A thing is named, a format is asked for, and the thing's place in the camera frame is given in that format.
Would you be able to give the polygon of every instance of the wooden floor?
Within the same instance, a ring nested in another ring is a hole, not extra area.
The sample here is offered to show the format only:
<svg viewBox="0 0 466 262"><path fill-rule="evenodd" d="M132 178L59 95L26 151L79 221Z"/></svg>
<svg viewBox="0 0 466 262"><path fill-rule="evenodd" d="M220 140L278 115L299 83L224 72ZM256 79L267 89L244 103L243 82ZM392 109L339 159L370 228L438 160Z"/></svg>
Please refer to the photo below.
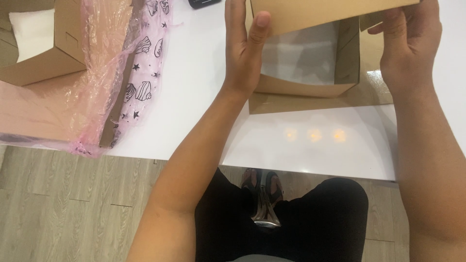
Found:
<svg viewBox="0 0 466 262"><path fill-rule="evenodd" d="M0 146L0 261L123 262L166 161ZM221 166L239 184L245 168ZM287 200L329 178L277 172ZM369 197L365 262L407 262L399 190L356 179Z"/></svg>

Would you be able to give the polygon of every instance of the person's right hand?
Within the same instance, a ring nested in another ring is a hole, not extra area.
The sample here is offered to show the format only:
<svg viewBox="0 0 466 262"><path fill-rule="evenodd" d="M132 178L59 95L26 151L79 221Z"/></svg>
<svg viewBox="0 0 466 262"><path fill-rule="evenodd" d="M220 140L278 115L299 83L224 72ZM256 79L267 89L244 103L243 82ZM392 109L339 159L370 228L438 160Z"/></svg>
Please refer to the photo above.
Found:
<svg viewBox="0 0 466 262"><path fill-rule="evenodd" d="M433 90L432 70L442 35L438 0L386 10L384 22L368 32L384 33L380 69L394 96Z"/></svg>

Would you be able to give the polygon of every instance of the hand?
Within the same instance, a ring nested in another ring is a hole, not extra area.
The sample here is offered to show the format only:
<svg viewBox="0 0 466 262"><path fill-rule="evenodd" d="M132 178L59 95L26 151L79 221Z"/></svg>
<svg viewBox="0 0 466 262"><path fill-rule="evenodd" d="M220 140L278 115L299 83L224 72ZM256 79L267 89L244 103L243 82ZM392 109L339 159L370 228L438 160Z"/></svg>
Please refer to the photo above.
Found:
<svg viewBox="0 0 466 262"><path fill-rule="evenodd" d="M384 22L369 34L384 32L382 77L395 96L422 89L433 90L432 70L442 24L438 0L386 10Z"/></svg>
<svg viewBox="0 0 466 262"><path fill-rule="evenodd" d="M246 33L245 0L226 0L226 77L223 89L251 96L259 83L262 48L270 29L269 12L259 12Z"/></svg>

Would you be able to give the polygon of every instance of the forearm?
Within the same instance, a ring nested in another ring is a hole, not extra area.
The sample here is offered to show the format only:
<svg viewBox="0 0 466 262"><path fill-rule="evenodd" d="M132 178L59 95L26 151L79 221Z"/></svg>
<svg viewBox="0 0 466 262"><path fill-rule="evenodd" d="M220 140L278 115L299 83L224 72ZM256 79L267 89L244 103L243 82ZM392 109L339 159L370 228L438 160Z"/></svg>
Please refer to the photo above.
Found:
<svg viewBox="0 0 466 262"><path fill-rule="evenodd" d="M149 203L194 212L219 165L230 130L246 100L247 95L222 88L171 156L157 179Z"/></svg>
<svg viewBox="0 0 466 262"><path fill-rule="evenodd" d="M466 159L433 86L394 95L398 181L412 227L466 239Z"/></svg>

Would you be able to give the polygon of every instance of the box lid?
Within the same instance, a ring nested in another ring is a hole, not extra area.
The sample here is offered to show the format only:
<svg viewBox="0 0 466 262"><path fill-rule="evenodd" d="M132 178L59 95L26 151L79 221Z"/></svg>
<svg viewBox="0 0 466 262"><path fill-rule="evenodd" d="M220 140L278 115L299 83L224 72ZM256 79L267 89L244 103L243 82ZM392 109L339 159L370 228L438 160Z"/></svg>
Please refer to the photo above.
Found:
<svg viewBox="0 0 466 262"><path fill-rule="evenodd" d="M419 0L251 0L252 12L272 15L272 35L419 3Z"/></svg>

